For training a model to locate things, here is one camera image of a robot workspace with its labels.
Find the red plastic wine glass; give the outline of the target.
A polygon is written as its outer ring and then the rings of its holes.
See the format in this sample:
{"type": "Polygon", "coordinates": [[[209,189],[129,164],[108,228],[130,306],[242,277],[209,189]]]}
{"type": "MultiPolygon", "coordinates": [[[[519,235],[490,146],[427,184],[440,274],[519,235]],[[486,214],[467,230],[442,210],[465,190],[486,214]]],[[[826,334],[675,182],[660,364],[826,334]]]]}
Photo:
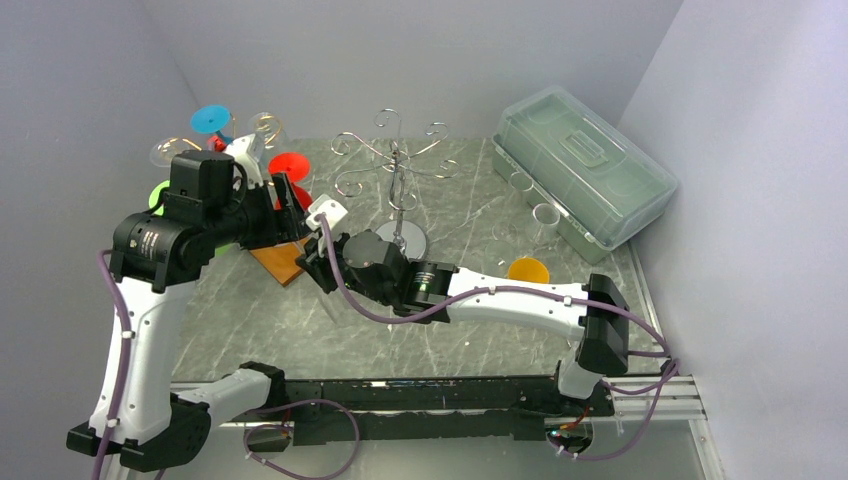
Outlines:
{"type": "Polygon", "coordinates": [[[311,172],[309,159],[297,152],[285,152],[276,155],[269,164],[271,174],[284,173],[291,183],[292,190],[300,206],[307,210],[312,204],[311,195],[299,185],[311,172]]]}

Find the clear wine glass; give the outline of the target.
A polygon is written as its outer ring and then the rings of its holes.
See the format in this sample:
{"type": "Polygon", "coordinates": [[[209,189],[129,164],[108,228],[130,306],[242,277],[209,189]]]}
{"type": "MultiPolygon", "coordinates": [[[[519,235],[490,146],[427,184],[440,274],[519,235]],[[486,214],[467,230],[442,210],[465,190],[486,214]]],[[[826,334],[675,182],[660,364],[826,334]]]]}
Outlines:
{"type": "Polygon", "coordinates": [[[495,240],[514,242],[523,227],[522,212],[526,196],[533,190],[533,179],[524,172],[514,171],[508,179],[508,192],[500,201],[495,213],[492,235],[495,240]]]}
{"type": "Polygon", "coordinates": [[[503,240],[493,240],[484,249],[483,273],[503,277],[514,260],[513,246],[503,240]]]}
{"type": "Polygon", "coordinates": [[[560,219],[560,212],[550,203],[539,203],[532,208],[523,232],[528,254],[542,254],[555,249],[560,219]]]}

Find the orange plastic wine glass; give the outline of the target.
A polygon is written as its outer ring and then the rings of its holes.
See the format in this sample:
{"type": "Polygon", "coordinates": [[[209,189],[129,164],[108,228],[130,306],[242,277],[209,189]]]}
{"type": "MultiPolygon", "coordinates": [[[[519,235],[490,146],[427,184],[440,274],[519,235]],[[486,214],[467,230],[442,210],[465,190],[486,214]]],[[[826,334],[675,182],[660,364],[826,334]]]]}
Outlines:
{"type": "Polygon", "coordinates": [[[510,280],[547,284],[550,282],[548,268],[540,260],[532,257],[521,257],[513,261],[508,270],[510,280]]]}

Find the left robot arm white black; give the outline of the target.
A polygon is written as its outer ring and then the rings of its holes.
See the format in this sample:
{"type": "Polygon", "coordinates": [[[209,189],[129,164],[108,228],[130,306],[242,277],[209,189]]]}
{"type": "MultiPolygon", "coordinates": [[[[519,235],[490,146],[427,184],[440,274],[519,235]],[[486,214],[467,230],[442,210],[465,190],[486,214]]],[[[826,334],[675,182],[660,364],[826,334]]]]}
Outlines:
{"type": "Polygon", "coordinates": [[[109,357],[94,412],[66,439],[68,449],[93,458],[94,478],[108,460],[142,473],[185,465],[213,428],[250,411],[264,420],[285,411],[284,372],[259,362],[181,394],[171,381],[187,304],[216,251],[305,234],[286,174],[209,150],[173,158],[154,205],[126,217],[98,258],[114,305],[109,357]]]}

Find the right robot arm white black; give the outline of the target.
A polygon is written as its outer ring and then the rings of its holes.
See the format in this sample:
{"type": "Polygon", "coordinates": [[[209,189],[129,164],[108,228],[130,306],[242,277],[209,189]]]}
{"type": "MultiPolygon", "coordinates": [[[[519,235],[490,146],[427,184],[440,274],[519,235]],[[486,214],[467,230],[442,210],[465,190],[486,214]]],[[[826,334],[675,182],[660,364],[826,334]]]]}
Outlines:
{"type": "Polygon", "coordinates": [[[495,321],[573,341],[550,391],[564,415],[585,407],[602,378],[628,370],[630,308],[605,275],[572,284],[493,277],[451,263],[409,260],[370,230],[342,234],[333,243],[311,239],[296,263],[324,293],[341,293],[376,322],[495,321]]]}

